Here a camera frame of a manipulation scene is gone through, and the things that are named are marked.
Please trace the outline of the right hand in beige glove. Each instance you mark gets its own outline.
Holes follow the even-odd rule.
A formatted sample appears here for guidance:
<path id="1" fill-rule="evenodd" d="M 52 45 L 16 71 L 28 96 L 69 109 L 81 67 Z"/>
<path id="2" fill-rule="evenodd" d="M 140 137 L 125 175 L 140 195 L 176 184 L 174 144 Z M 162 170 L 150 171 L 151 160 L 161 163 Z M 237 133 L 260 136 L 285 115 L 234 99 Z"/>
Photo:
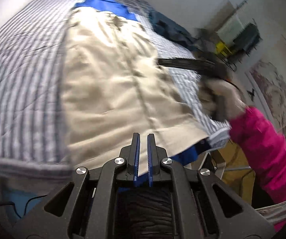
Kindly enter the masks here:
<path id="1" fill-rule="evenodd" d="M 246 111 L 242 93 L 222 79 L 202 78 L 199 83 L 198 98 L 204 114 L 213 120 L 224 122 L 233 120 Z"/>

